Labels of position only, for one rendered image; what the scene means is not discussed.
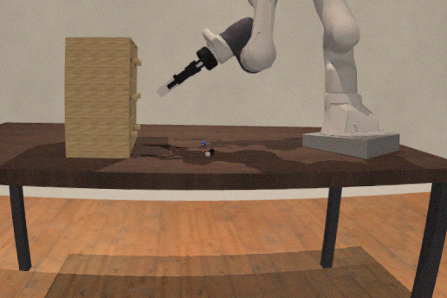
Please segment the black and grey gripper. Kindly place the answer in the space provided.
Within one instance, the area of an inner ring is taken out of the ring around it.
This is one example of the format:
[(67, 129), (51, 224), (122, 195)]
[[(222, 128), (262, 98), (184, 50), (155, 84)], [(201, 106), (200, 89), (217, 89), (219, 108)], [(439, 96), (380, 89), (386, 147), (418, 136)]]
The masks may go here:
[(161, 98), (171, 92), (178, 86), (178, 84), (183, 83), (191, 75), (200, 72), (201, 68), (206, 67), (208, 70), (212, 70), (218, 64), (214, 54), (212, 54), (207, 47), (202, 47), (199, 51), (197, 51), (197, 56), (200, 60), (197, 62), (195, 62), (195, 60), (191, 62), (184, 71), (178, 75), (174, 75), (173, 78), (156, 90)]

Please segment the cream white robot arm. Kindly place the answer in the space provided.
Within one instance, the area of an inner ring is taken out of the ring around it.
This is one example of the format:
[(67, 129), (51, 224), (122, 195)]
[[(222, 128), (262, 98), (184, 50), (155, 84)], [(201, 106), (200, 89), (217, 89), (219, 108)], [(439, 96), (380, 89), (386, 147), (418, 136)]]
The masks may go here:
[[(202, 33), (217, 62), (223, 64), (235, 55), (244, 71), (255, 74), (271, 68), (276, 58), (273, 28), (277, 0), (248, 1), (255, 11), (254, 19), (241, 19), (217, 36), (208, 29)], [(347, 1), (313, 1), (324, 27), (325, 111), (321, 133), (348, 137), (385, 135), (384, 129), (379, 130), (376, 115), (361, 104), (362, 96), (356, 94), (353, 47), (359, 42), (360, 27)]]

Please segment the tan wooden chest of drawers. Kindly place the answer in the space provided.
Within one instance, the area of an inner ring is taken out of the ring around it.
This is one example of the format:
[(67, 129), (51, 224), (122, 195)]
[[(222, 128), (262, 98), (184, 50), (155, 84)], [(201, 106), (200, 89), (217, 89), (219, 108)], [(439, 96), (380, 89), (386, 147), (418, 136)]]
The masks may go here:
[(66, 37), (66, 158), (129, 159), (131, 37)]

